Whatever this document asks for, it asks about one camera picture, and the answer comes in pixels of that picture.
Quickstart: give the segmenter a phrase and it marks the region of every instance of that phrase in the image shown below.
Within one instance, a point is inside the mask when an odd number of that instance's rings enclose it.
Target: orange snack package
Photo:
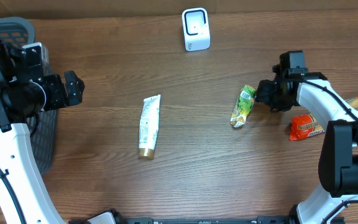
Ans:
[[[358,111],[358,96],[345,101]],[[318,124],[316,118],[311,113],[292,118],[291,141],[299,141],[323,132],[323,127]]]

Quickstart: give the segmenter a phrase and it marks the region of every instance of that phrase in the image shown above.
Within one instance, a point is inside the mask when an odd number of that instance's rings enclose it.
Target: toothpaste tube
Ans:
[[[139,125],[139,157],[154,158],[155,143],[158,136],[158,122],[160,121],[161,95],[144,99],[142,116]]]

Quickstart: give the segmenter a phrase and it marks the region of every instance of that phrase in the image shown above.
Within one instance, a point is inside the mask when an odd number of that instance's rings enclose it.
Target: wood grain surface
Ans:
[[[358,9],[210,15],[211,47],[185,52],[180,16],[32,21],[60,74],[85,82],[83,103],[60,110],[45,185],[66,220],[109,208],[125,217],[286,215],[317,186],[324,135],[288,140],[293,108],[255,105],[229,124],[239,90],[272,79],[304,50],[343,97],[358,95]],[[138,159],[144,98],[161,94],[155,159]],[[342,213],[358,223],[358,205]],[[0,210],[0,223],[4,217]]]
[[[76,19],[180,15],[203,7],[209,14],[261,11],[358,9],[358,0],[0,0],[0,17]]]

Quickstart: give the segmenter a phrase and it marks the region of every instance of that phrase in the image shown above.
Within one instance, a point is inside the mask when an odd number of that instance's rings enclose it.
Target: black cable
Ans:
[[[343,110],[346,111],[346,113],[358,123],[358,117],[352,113],[351,108],[348,108],[348,107],[346,106],[346,104],[343,103],[343,101],[342,101],[335,93],[329,91],[325,86],[322,87],[321,85],[317,85],[317,84],[315,84],[315,83],[313,83],[313,82],[309,82],[309,81],[306,81],[306,80],[287,79],[287,81],[299,82],[299,83],[306,83],[306,84],[309,84],[309,85],[311,85],[311,86],[314,86],[314,87],[316,87],[316,88],[319,88],[319,89],[325,91],[326,93],[328,93],[329,95],[331,95],[331,96],[339,103],[339,105],[341,105],[341,107],[343,108]]]
[[[326,224],[327,221],[333,217],[337,212],[339,212],[341,210],[342,207],[346,207],[347,208],[347,205],[349,204],[352,204],[352,203],[358,203],[358,200],[346,200],[346,201],[343,201],[342,203],[340,203],[332,212],[330,212],[327,217],[325,217],[321,224]]]
[[[38,113],[36,113],[35,114],[35,125],[30,133],[30,138],[37,132],[39,125],[40,125],[40,115]]]
[[[6,175],[7,174],[5,174],[0,168],[0,179],[2,180],[2,182],[4,182],[6,190],[8,191],[9,195],[12,198],[12,201],[13,201],[13,204],[15,205],[20,222],[22,224],[26,224],[22,207],[20,206],[19,200],[17,199],[16,194],[15,194],[15,191],[13,191],[11,183],[9,183],[8,179],[6,178]]]

